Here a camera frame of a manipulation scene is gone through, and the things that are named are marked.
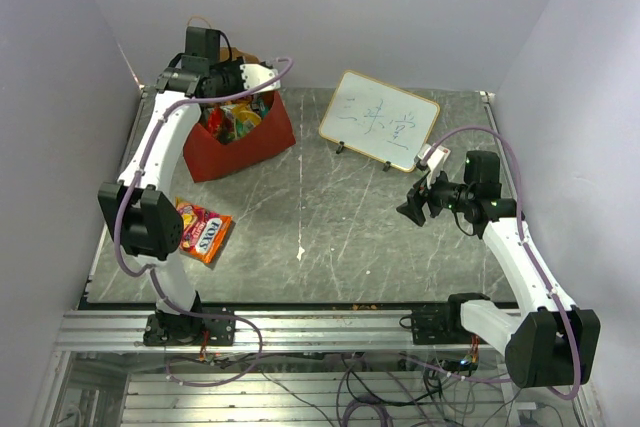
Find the yellow M&M's packet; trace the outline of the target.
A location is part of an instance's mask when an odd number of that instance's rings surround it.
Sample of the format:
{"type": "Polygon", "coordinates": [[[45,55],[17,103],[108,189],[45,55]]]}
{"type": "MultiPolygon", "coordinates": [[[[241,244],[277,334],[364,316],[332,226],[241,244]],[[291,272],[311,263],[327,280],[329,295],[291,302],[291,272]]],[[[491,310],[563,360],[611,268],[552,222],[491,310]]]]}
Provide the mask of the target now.
{"type": "Polygon", "coordinates": [[[247,105],[236,105],[231,114],[237,138],[248,135],[262,122],[262,118],[247,105]]]}

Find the red brown paper bag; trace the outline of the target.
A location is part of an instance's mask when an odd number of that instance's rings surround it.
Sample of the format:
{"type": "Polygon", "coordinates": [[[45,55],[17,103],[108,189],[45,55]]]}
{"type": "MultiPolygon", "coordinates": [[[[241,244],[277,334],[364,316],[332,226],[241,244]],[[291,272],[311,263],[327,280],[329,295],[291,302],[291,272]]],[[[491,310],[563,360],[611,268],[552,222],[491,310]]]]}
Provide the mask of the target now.
{"type": "Polygon", "coordinates": [[[196,124],[183,148],[185,162],[196,182],[222,178],[261,161],[272,158],[295,144],[293,128],[281,97],[273,84],[264,92],[250,94],[248,83],[251,69],[268,69],[255,56],[229,46],[226,35],[215,29],[189,26],[186,28],[185,52],[181,70],[197,77],[188,93],[198,99],[214,98],[217,106],[242,100],[262,100],[268,108],[266,117],[247,134],[228,142],[219,139],[220,126],[196,124]]]}

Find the teal Fox's candy bag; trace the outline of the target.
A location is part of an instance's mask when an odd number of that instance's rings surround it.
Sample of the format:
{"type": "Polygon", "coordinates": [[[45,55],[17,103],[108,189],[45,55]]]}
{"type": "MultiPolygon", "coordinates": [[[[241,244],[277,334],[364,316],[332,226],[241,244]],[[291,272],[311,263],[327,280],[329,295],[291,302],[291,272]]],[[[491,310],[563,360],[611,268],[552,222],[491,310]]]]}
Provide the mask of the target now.
{"type": "Polygon", "coordinates": [[[261,119],[264,119],[271,110],[272,99],[269,96],[263,94],[256,94],[251,100],[251,110],[256,113],[261,119]]]}

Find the red snack packet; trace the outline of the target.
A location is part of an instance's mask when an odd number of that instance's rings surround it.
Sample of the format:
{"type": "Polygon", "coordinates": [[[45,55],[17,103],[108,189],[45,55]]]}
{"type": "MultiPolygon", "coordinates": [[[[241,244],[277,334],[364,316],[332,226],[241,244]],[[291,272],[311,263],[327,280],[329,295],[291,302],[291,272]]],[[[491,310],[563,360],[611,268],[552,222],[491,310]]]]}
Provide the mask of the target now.
{"type": "Polygon", "coordinates": [[[236,138],[235,124],[227,112],[219,107],[214,107],[207,119],[206,129],[219,143],[226,145],[236,138]]]}

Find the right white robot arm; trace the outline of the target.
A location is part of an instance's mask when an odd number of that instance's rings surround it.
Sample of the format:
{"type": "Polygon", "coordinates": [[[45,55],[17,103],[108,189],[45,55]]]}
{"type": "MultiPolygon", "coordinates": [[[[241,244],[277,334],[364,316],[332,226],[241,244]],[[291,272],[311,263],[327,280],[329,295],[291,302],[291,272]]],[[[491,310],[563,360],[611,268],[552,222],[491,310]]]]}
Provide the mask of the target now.
{"type": "Polygon", "coordinates": [[[464,180],[454,183],[442,169],[448,155],[446,148],[424,147],[416,160],[426,174],[397,211],[418,226],[443,210],[470,223],[471,236],[482,240],[497,259],[519,313],[507,313],[485,294],[452,294],[444,304],[411,314],[415,344],[478,337],[504,357],[511,381],[520,388],[586,384],[601,329],[596,313],[578,308],[559,285],[516,201],[502,197],[499,156],[468,152],[464,180]]]}

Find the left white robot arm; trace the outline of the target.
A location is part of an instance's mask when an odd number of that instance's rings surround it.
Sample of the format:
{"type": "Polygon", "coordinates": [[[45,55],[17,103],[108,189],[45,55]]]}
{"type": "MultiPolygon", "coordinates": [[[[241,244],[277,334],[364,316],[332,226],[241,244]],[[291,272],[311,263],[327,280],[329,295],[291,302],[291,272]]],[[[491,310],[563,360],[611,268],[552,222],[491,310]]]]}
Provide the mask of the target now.
{"type": "Polygon", "coordinates": [[[103,183],[98,202],[120,270],[147,277],[156,294],[156,316],[182,344],[203,334],[199,294],[179,255],[181,217],[169,189],[178,159],[208,103],[242,94],[248,85],[243,61],[228,36],[210,27],[189,26],[181,52],[154,85],[152,116],[134,156],[118,178],[103,183]]]}

